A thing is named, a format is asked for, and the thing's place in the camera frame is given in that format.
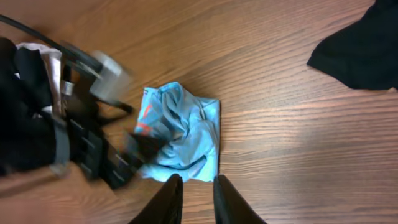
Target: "black fabric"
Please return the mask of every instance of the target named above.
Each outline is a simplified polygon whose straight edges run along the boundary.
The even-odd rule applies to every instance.
[[[19,78],[37,99],[43,108],[53,104],[49,76],[39,50],[20,48],[16,51],[14,63],[19,71]]]
[[[307,64],[350,88],[397,88],[398,0],[376,0],[360,21],[318,44]]]
[[[43,95],[35,97],[29,92],[34,87],[27,86],[34,83],[22,82],[15,76],[19,70],[14,63],[17,51],[10,40],[0,38],[0,175],[6,175],[8,170],[36,169],[51,164],[55,157],[55,136],[50,115],[46,117],[43,114],[41,118],[31,116],[40,112],[40,105],[47,103],[41,101],[39,105],[37,98]],[[38,60],[35,55],[32,58],[22,59],[28,64],[27,67],[18,61],[19,66],[24,67],[19,72],[28,80],[34,80],[34,76],[41,76],[43,72],[42,69],[35,69],[44,66],[41,58]]]

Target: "light blue cloth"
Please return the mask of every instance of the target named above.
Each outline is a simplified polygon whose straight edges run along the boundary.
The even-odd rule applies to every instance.
[[[135,133],[169,141],[141,167],[143,178],[213,181],[218,173],[219,100],[195,97],[177,82],[145,88]]]

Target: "wood grain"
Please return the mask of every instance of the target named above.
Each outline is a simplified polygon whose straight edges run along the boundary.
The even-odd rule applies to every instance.
[[[104,1],[51,37],[103,50],[133,70],[123,100],[136,108],[143,87],[172,81],[220,99],[220,173],[268,223],[396,223],[397,94],[350,90],[306,66],[319,41],[372,3]],[[115,146],[123,146],[135,119],[107,128]],[[104,189],[77,190],[70,182],[70,193],[62,183],[46,186],[53,195],[46,203],[80,203],[49,215],[53,220],[126,223],[161,186],[135,180],[99,199]],[[183,223],[214,223],[212,196],[211,183],[187,182]]]

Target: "white fabric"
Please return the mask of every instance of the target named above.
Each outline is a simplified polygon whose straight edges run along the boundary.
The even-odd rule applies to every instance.
[[[29,50],[39,50],[43,61],[47,69],[47,75],[49,76],[51,92],[54,99],[54,110],[60,112],[61,110],[61,51],[47,47],[44,44],[37,43],[20,43],[17,44],[17,48],[25,47]],[[52,106],[46,106],[43,108],[44,111],[52,111]]]

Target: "crumpled fabric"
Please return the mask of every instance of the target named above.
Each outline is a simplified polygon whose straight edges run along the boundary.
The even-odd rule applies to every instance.
[[[51,93],[53,96],[53,106],[46,106],[43,108],[44,111],[52,112],[53,107],[58,112],[61,110],[61,51],[47,47],[44,44],[38,43],[20,43],[16,45],[17,49],[24,47],[29,50],[39,50],[42,60],[45,62],[47,69],[47,75],[49,76],[49,83]]]
[[[218,173],[220,101],[193,96],[179,83],[144,88],[136,134],[169,143],[140,173],[165,182],[172,174],[183,181],[213,181]]]

